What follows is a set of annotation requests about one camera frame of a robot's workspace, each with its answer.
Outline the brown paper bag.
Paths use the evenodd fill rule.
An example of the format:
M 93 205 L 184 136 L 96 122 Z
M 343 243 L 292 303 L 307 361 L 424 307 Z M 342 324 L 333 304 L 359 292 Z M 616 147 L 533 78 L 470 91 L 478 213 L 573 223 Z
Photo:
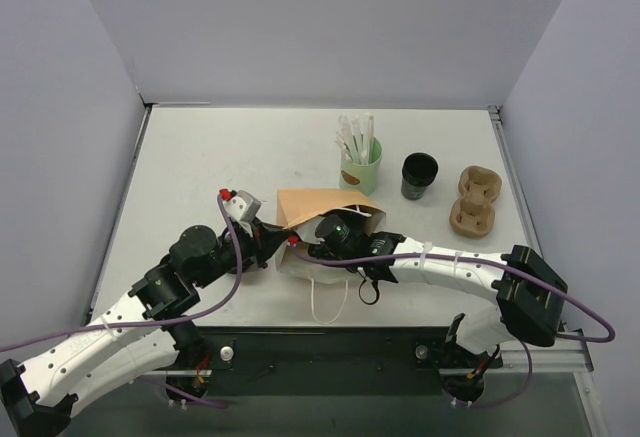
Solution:
M 318 244 L 315 229 L 321 219 L 331 211 L 344 211 L 349 217 L 363 220 L 366 233 L 373 233 L 386 220 L 386 212 L 371 198 L 358 190 L 329 188 L 281 188 L 277 192 L 277 217 L 279 226 L 292 230 L 300 237 L 299 249 L 307 250 Z M 275 256 L 276 270 L 288 277 L 310 284 L 310 310 L 316 314 L 315 290 L 319 285 L 338 285 L 344 289 L 343 301 L 349 292 L 351 275 L 341 268 L 323 267 L 308 263 L 282 246 Z

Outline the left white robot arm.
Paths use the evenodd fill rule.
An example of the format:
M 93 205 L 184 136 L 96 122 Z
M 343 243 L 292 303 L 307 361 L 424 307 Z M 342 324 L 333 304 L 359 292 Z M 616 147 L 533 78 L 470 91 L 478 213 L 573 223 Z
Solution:
M 58 436 L 87 404 L 139 376 L 195 366 L 203 338 L 189 311 L 199 292 L 267 261 L 290 237 L 259 221 L 231 223 L 221 236 L 185 230 L 160 263 L 89 325 L 57 335 L 57 344 L 23 362 L 1 365 L 1 402 L 19 436 Z

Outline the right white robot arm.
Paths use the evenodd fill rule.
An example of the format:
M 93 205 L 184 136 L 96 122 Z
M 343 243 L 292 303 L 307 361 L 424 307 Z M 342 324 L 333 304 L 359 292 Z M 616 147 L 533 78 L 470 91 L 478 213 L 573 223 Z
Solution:
M 568 286 L 527 246 L 516 245 L 506 254 L 433 247 L 398 233 L 368 234 L 339 214 L 323 218 L 315 237 L 310 257 L 360 270 L 372 284 L 427 284 L 489 302 L 489 308 L 463 312 L 450 325 L 443 351 L 454 364 L 511 340 L 538 347 L 555 343 Z

